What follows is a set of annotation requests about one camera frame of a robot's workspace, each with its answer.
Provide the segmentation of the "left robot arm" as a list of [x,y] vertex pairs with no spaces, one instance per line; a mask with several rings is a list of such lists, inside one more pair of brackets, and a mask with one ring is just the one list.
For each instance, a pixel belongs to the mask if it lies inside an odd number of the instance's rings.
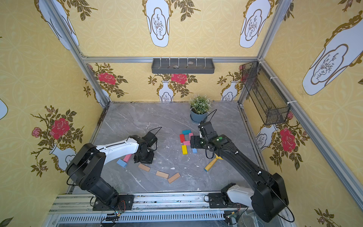
[[68,164],[65,172],[81,190],[92,193],[106,207],[119,210],[127,202],[101,177],[104,165],[126,155],[133,155],[135,163],[151,164],[154,145],[157,145],[157,137],[150,131],[143,137],[132,135],[107,145],[87,143]]

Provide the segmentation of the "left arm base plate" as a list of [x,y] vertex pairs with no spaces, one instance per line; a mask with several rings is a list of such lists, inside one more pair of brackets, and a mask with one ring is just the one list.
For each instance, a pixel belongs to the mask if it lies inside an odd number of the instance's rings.
[[118,195],[110,200],[102,201],[99,198],[96,198],[96,201],[93,204],[93,211],[130,211],[132,209],[132,205],[134,202],[134,195],[125,194]]

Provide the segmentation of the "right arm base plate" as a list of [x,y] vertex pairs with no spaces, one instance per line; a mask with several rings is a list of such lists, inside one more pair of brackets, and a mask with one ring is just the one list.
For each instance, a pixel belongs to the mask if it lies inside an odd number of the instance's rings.
[[212,209],[227,208],[222,193],[209,193],[208,194],[208,202],[209,202],[209,207],[212,208]]

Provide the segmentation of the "red block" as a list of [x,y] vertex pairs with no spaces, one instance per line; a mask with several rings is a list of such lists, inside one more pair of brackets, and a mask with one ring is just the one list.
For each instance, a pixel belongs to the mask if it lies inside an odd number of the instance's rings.
[[180,137],[180,142],[181,143],[184,143],[185,142],[185,136],[184,136],[184,134],[180,134],[179,137]]

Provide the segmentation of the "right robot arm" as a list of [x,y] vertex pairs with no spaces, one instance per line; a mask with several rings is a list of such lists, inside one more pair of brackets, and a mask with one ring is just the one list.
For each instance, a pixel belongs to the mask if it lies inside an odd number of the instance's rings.
[[224,134],[218,135],[210,121],[198,125],[200,136],[191,145],[213,152],[228,162],[249,184],[250,190],[237,184],[227,188],[226,195],[233,203],[253,208],[264,221],[270,222],[288,207],[289,201],[282,176],[271,174],[245,156]]

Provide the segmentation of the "yellow block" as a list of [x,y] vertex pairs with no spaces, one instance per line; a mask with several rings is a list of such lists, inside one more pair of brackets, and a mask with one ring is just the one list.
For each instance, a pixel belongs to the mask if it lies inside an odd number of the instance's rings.
[[182,145],[181,149],[182,149],[182,154],[183,155],[187,155],[188,154],[188,150],[187,150],[187,146],[186,145]]

